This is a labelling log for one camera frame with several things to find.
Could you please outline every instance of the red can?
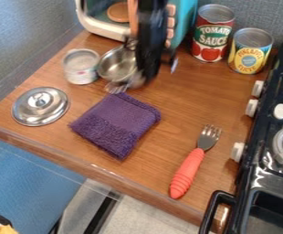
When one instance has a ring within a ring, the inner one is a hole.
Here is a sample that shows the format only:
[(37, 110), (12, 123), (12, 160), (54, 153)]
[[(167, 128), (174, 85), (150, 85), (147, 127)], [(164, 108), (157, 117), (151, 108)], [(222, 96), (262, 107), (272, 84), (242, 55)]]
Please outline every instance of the red can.
[(194, 30), (194, 57), (204, 62), (216, 62), (222, 59), (234, 21), (235, 14), (227, 6), (217, 4), (201, 6)]

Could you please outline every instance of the toy stove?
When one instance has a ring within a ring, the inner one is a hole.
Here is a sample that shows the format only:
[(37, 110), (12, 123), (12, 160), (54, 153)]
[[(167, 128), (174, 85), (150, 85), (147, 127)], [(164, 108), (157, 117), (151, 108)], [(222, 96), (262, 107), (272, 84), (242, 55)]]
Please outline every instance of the toy stove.
[(283, 44), (267, 81), (257, 81), (246, 114), (254, 117), (247, 143), (235, 143), (240, 162), (236, 195), (215, 191), (199, 233), (208, 233), (219, 204), (230, 215), (224, 233), (283, 233)]

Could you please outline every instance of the metal pot lid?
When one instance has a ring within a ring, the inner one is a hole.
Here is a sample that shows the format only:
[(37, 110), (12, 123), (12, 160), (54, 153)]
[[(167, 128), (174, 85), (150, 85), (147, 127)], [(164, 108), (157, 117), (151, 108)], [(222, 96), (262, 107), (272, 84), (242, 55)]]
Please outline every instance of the metal pot lid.
[(26, 126), (41, 126), (56, 121), (69, 107), (62, 90), (39, 87), (22, 94), (13, 106), (13, 117)]

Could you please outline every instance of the stove knob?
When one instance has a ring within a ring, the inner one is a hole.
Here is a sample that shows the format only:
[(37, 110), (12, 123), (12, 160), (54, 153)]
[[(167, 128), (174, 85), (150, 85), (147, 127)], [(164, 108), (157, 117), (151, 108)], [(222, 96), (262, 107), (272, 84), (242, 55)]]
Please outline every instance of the stove knob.
[(274, 117), (278, 120), (283, 119), (283, 104), (280, 103), (274, 108)]
[(249, 117), (254, 117), (257, 111), (258, 100), (250, 99), (246, 106), (246, 115)]
[(252, 95), (252, 96), (255, 96), (255, 97), (257, 97), (257, 98), (259, 98), (259, 96), (260, 96), (261, 93), (262, 93), (263, 87), (264, 87), (264, 81), (262, 81), (262, 80), (257, 80), (257, 81), (255, 82), (255, 85), (253, 86), (251, 95)]
[(233, 159), (236, 163), (240, 162), (242, 153), (244, 152), (245, 144), (244, 143), (234, 143), (232, 153), (230, 158)]

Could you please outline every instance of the purple towel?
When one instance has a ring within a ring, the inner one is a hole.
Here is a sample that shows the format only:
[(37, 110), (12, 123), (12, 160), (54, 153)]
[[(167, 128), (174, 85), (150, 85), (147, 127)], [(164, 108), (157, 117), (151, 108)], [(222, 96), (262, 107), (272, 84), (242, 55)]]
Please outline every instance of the purple towel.
[(161, 115), (156, 109), (121, 93), (108, 95), (70, 127), (123, 160), (139, 138), (160, 119)]

